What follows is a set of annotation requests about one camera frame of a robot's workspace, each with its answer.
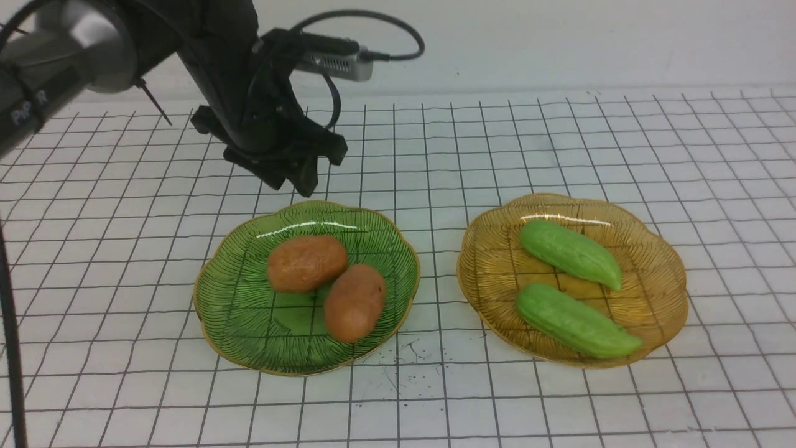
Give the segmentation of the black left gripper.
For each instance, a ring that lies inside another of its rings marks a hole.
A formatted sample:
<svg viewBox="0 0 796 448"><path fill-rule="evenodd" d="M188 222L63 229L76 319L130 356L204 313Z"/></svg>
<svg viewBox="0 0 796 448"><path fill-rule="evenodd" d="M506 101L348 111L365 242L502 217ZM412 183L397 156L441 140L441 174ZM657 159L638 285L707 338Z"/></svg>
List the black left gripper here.
<svg viewBox="0 0 796 448"><path fill-rule="evenodd" d="M318 186L318 159L340 165L346 139L306 116L290 82L302 58L299 34L289 29L230 29L194 40L190 73L208 106L192 119L228 147L223 157L279 190L287 180L309 198ZM286 177L275 169L285 169Z"/></svg>

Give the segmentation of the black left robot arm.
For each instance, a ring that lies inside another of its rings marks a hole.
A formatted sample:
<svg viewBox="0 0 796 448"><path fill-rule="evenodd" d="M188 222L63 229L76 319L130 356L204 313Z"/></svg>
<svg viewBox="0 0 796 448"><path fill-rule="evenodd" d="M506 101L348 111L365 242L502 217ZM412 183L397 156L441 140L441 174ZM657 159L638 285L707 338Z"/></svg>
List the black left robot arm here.
<svg viewBox="0 0 796 448"><path fill-rule="evenodd" d="M346 156L344 137L299 108L289 76L300 48L286 31L259 35L250 1L31 1L8 25L28 16L28 34L2 30L3 155L83 91L142 86L176 55L206 100L191 125L267 186L290 182L309 197L319 159L337 166Z"/></svg>

